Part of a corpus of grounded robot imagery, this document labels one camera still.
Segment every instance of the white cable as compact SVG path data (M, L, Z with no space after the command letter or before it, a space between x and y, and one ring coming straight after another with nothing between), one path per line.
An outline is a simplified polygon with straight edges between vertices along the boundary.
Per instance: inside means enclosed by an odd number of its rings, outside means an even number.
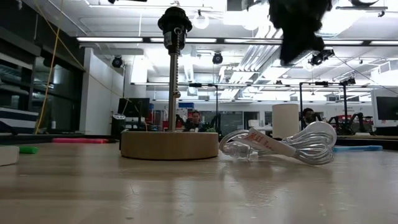
M248 159L254 151L258 156L281 154L319 166L333 161L333 146L336 140L337 135L333 127L328 123L317 121L281 142L254 128L250 131L235 131L221 140L220 150L233 158Z

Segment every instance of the computer screen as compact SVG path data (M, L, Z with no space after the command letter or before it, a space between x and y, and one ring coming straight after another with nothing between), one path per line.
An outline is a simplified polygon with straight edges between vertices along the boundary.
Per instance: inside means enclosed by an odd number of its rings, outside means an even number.
M128 102L124 98L119 100L118 113L128 118L138 118L141 106L141 116L146 118L149 115L149 98L129 98Z
M376 101L379 120L398 120L398 97L378 96Z

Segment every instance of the blue object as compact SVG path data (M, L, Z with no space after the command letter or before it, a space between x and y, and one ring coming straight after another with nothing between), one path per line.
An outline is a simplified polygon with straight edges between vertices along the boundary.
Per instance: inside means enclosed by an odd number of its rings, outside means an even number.
M193 108L193 103L178 103L179 108Z
M335 146L333 152L347 152L347 151L381 151L382 146Z

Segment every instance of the cable tag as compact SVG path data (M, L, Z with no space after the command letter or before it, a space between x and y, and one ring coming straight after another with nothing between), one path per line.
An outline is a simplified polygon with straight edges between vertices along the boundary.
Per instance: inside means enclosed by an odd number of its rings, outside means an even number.
M257 131L254 128L249 130L249 134L244 137L235 137L234 141L241 142L243 144L248 144L251 147L259 150L272 150L278 154L282 154L285 156L292 157L296 153L296 148L292 146L288 146L284 143L281 143L261 132Z

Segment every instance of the person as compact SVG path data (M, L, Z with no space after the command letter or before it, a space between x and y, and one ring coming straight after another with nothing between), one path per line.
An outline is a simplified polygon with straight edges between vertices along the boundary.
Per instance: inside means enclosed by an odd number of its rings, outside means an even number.
M305 126L309 125L310 123L315 121L315 112L311 108L305 108L303 110L303 115L302 115L302 124L305 124Z
M200 122L200 112L195 110L192 112L192 121L185 123L185 132L195 131L198 128L198 131L201 132L202 130L202 123Z

